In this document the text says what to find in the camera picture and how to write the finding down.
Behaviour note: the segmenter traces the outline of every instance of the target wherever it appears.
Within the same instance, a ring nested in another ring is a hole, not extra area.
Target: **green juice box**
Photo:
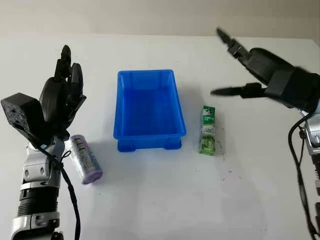
[[[199,153],[213,156],[216,150],[215,143],[216,119],[215,108],[203,106],[201,115],[201,132]]]

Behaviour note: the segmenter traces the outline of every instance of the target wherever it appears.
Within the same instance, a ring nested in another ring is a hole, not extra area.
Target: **black cable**
[[[64,169],[64,164],[62,163],[62,160],[64,158],[68,157],[71,154],[71,151],[70,150],[66,151],[63,154],[63,156],[61,157],[61,159],[59,160],[56,156],[51,155],[46,150],[44,150],[42,147],[37,146],[36,148],[40,152],[42,152],[44,155],[46,155],[52,161],[54,166],[61,171],[62,177],[63,177],[64,181],[66,182],[66,184],[68,186],[68,190],[69,190],[69,193],[70,193],[70,198],[71,198],[71,202],[72,202],[73,209],[74,209],[74,214],[75,214],[74,240],[79,240],[80,232],[81,232],[81,223],[80,223],[80,214],[79,214],[78,204],[77,204],[77,196],[76,196],[76,193],[75,193],[74,186],[71,184],[70,178],[69,178],[66,170]]]
[[[302,138],[301,153],[300,153],[300,159],[299,159],[299,167],[301,166],[302,158],[304,157],[304,148],[305,148],[305,139]]]
[[[307,222],[307,227],[311,236],[312,240],[316,240],[315,235],[319,234],[317,233],[317,230],[315,228],[315,226],[313,225],[312,221],[311,221],[311,217],[310,217],[310,211],[309,211],[309,203],[308,203],[308,197],[307,197],[307,193],[306,193],[306,188],[305,188],[305,183],[302,177],[302,172],[301,172],[301,168],[300,168],[300,164],[301,164],[301,160],[302,160],[302,154],[300,157],[300,161],[298,161],[293,143],[292,143],[292,136],[294,131],[300,126],[300,124],[302,124],[304,121],[308,120],[309,118],[312,117],[312,115],[315,113],[316,109],[314,109],[313,111],[311,111],[310,113],[308,113],[306,116],[302,117],[299,121],[297,121],[292,128],[290,129],[289,133],[288,133],[288,144],[289,144],[289,148],[290,151],[292,153],[293,156],[293,160],[295,163],[295,167],[296,167],[296,173],[297,173],[297,181],[298,181],[298,187],[299,187],[299,193],[300,193],[300,198],[301,198],[301,203],[303,206],[303,210],[304,210],[304,214],[305,214],[305,218],[306,218],[306,222]]]

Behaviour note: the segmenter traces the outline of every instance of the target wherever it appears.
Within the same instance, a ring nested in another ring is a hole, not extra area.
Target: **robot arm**
[[[86,97],[81,67],[78,63],[70,64],[71,51],[65,45],[54,77],[46,81],[39,101],[22,93],[1,101],[9,124],[29,141],[11,240],[63,240],[63,235],[55,232],[60,224],[57,198],[61,173],[77,213],[75,239],[79,239],[77,200],[61,161],[64,141],[70,136],[67,128]]]
[[[256,77],[259,82],[248,83],[242,87],[227,87],[211,91],[212,95],[236,96],[242,98],[268,97],[288,108],[301,110],[303,118],[289,131],[288,143],[297,168],[297,177],[302,205],[305,211],[308,229],[312,239],[319,235],[312,224],[307,194],[300,169],[300,162],[292,145],[292,134],[305,122],[301,136],[305,139],[308,152],[315,166],[317,180],[315,186],[320,196],[320,75],[310,73],[301,67],[295,67],[263,48],[247,51],[236,39],[230,38],[220,28],[217,34],[227,44],[228,52]],[[320,202],[315,204],[315,217],[320,229]]]

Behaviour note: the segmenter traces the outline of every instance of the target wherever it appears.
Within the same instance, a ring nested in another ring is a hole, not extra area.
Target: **white tabletop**
[[[239,38],[248,49],[266,48],[294,65],[320,72],[311,40]],[[64,35],[0,38],[0,98],[21,92],[38,98],[53,76],[62,46],[82,66],[87,100],[69,131],[92,147],[104,178],[81,185],[70,159],[87,240],[301,240],[308,239],[287,134],[297,111],[268,99],[217,98],[210,90],[256,82],[215,37]],[[179,150],[120,153],[113,138],[117,73],[172,69],[187,136]],[[216,156],[198,153],[202,105],[216,107]],[[26,140],[0,113],[2,192],[0,232],[6,238],[19,203]],[[295,136],[297,152],[300,141]],[[319,199],[307,151],[304,180]],[[74,238],[75,217],[66,184],[59,196],[60,230]]]

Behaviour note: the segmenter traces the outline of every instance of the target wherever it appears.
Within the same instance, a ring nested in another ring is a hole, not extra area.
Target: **blue plastic bin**
[[[120,152],[179,149],[186,133],[172,70],[118,73],[113,136]]]

